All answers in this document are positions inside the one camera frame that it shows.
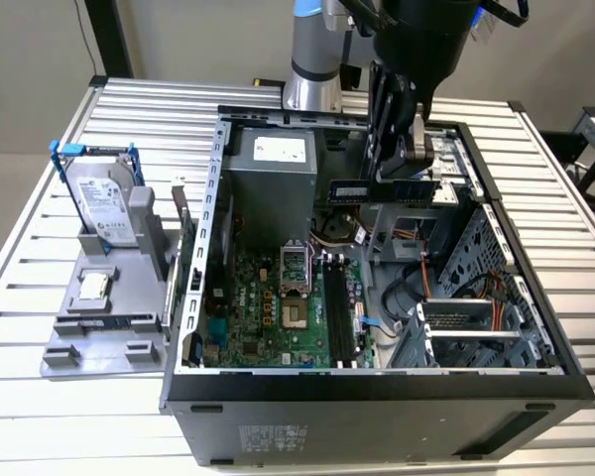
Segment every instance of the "white floor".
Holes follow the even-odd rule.
[[[0,250],[48,162],[44,154],[0,154]]]

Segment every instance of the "green motherboard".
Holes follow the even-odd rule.
[[[299,280],[307,267],[296,255],[286,255],[285,279]],[[326,323],[326,291],[321,260],[311,262],[308,298],[281,297],[278,251],[237,251],[233,273],[233,296],[226,317],[226,338],[208,335],[203,363],[208,367],[299,367],[330,368]],[[350,261],[344,267],[345,305],[351,329],[356,328],[356,303],[365,308],[360,269]],[[211,332],[212,317],[209,318]],[[355,333],[358,367],[373,367],[370,335]]]

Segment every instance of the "aluminum slotted table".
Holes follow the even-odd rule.
[[[217,105],[277,108],[280,103],[280,91],[272,87],[109,79],[88,88],[61,145],[134,142],[156,194],[155,212],[164,226],[177,227],[170,182],[183,178],[191,211],[197,213]],[[365,93],[346,93],[346,112],[365,114],[366,107]],[[431,118],[469,125],[595,390],[595,218],[520,111],[504,102],[436,99]],[[49,165],[0,253],[0,471],[211,472],[195,468],[176,421],[159,415],[161,374],[55,382],[39,376],[54,314],[79,253],[78,228],[74,206]],[[529,474],[590,471],[595,476],[595,405],[499,463],[236,469],[240,474],[499,470],[503,475],[528,469]]]

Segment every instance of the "power supply label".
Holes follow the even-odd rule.
[[[77,185],[97,235],[112,246],[136,245],[119,184],[110,178],[80,177]]]
[[[306,424],[241,424],[240,442],[246,453],[303,451]]]
[[[258,137],[254,143],[254,161],[306,163],[304,139]]]

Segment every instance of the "ram slot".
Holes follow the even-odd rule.
[[[328,347],[332,365],[351,367],[354,360],[353,329],[348,313],[348,294],[343,265],[324,264],[324,301],[328,326]]]

